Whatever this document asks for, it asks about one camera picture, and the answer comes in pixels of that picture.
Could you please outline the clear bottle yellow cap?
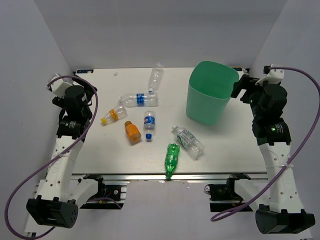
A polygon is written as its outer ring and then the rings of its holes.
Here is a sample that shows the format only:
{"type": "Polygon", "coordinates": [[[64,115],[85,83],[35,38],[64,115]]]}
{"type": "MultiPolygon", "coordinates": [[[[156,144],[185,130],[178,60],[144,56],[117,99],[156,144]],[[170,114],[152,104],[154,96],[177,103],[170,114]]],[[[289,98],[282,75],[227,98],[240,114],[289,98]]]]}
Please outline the clear bottle yellow cap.
{"type": "Polygon", "coordinates": [[[128,115],[127,110],[125,107],[121,104],[118,104],[113,109],[109,110],[101,119],[102,125],[110,125],[112,123],[117,122],[118,120],[121,120],[125,118],[128,115]]]}

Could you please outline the orange juice bottle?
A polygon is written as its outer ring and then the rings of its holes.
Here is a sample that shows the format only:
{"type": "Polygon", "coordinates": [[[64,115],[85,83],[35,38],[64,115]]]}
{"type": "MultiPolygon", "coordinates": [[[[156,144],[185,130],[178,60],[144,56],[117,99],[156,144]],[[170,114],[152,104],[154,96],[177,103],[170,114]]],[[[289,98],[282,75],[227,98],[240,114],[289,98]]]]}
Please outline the orange juice bottle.
{"type": "Polygon", "coordinates": [[[131,121],[126,121],[124,123],[124,127],[125,127],[125,133],[127,135],[129,142],[132,145],[137,144],[141,140],[141,137],[142,137],[142,134],[140,133],[137,126],[134,125],[131,121]]]}

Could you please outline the clear bottle blue label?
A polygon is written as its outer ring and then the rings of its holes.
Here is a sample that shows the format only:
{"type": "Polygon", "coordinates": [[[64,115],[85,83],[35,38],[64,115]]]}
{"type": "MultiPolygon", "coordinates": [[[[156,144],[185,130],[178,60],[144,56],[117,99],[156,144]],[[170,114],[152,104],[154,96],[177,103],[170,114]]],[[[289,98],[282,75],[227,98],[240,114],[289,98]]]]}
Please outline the clear bottle blue label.
{"type": "Polygon", "coordinates": [[[127,93],[118,98],[118,102],[127,107],[157,107],[158,94],[156,92],[127,93]]]}

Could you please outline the clear bottle white cap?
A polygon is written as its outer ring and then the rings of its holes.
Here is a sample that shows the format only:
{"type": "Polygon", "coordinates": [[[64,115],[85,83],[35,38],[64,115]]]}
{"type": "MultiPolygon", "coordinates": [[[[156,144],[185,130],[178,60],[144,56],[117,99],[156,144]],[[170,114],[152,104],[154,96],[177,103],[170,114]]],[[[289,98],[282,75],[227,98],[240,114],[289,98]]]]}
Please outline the clear bottle white cap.
{"type": "Polygon", "coordinates": [[[174,125],[171,127],[176,140],[188,154],[197,160],[205,150],[205,146],[185,127],[174,125]]]}

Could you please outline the small bottle blue cap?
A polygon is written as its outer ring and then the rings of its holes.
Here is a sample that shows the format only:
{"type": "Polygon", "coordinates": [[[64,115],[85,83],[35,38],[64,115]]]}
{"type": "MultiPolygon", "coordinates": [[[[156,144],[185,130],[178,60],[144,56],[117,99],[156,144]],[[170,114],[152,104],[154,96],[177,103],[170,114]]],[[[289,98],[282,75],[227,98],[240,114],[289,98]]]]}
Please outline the small bottle blue cap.
{"type": "Polygon", "coordinates": [[[145,139],[147,142],[151,142],[155,134],[155,112],[152,110],[147,110],[144,113],[143,130],[145,134],[145,139]]]}

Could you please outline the clear crushed plastic bottle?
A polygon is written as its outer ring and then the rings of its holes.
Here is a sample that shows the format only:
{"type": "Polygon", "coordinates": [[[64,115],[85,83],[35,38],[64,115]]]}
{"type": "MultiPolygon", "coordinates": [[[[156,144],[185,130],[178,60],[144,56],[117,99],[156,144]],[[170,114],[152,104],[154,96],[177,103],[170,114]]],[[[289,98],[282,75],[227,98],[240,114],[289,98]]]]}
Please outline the clear crushed plastic bottle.
{"type": "Polygon", "coordinates": [[[148,80],[148,92],[154,93],[160,86],[160,82],[164,75],[164,66],[157,62],[151,70],[150,77],[148,80]]]}

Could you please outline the green plastic bottle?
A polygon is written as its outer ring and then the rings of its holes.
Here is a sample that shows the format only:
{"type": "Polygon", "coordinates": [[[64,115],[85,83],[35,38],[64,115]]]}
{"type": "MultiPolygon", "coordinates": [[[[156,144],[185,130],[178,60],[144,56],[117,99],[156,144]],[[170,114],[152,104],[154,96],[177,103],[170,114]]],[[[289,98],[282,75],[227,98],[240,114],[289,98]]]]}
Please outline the green plastic bottle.
{"type": "Polygon", "coordinates": [[[167,180],[172,178],[174,171],[177,168],[179,160],[180,146],[175,143],[170,143],[167,146],[167,152],[164,160],[165,177],[167,180]]]}

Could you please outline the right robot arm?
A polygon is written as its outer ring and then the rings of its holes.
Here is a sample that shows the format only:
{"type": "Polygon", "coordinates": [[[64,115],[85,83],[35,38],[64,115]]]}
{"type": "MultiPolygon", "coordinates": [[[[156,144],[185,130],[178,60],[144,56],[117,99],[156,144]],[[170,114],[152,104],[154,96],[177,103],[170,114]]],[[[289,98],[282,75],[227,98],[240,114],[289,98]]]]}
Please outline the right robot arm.
{"type": "Polygon", "coordinates": [[[287,91],[279,84],[262,82],[244,74],[233,86],[232,98],[244,90],[241,101],[249,104],[252,132],[266,167],[269,195],[248,179],[236,180],[225,188],[226,195],[240,196],[255,211],[255,221],[262,234],[298,234],[315,225],[312,213],[305,211],[298,194],[293,166],[288,163],[291,135],[281,117],[287,104],[287,91]]]}

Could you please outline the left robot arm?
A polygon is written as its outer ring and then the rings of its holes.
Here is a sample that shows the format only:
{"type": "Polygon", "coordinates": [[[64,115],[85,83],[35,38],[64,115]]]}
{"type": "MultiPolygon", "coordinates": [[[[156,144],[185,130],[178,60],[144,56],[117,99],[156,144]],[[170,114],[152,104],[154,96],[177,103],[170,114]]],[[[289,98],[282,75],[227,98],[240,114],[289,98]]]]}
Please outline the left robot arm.
{"type": "Polygon", "coordinates": [[[49,90],[55,94],[53,104],[61,108],[57,138],[52,157],[58,159],[48,167],[43,186],[35,198],[27,201],[26,209],[38,225],[72,228],[79,208],[93,197],[105,196],[106,187],[96,179],[79,179],[69,190],[73,169],[83,147],[86,130],[93,114],[89,102],[96,89],[74,78],[59,79],[49,90]]]}

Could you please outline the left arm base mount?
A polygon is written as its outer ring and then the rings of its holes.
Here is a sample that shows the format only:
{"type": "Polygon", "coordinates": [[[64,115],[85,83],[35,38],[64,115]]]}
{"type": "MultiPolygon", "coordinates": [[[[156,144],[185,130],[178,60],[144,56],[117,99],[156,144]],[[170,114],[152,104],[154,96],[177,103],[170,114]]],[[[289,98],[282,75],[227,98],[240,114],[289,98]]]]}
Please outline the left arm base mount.
{"type": "Polygon", "coordinates": [[[118,181],[105,181],[102,175],[86,174],[70,180],[68,201],[79,209],[116,210],[124,205],[124,187],[118,181]]]}

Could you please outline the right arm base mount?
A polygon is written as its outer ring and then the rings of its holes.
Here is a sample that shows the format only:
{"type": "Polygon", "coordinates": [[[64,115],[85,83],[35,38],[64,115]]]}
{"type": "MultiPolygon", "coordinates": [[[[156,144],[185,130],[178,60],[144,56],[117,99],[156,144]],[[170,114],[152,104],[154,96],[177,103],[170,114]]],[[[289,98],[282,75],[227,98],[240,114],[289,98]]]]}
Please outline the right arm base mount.
{"type": "Polygon", "coordinates": [[[240,180],[254,181],[257,178],[252,174],[205,174],[204,192],[209,196],[211,213],[222,212],[231,208],[244,206],[247,199],[244,194],[235,190],[235,183],[240,180]]]}

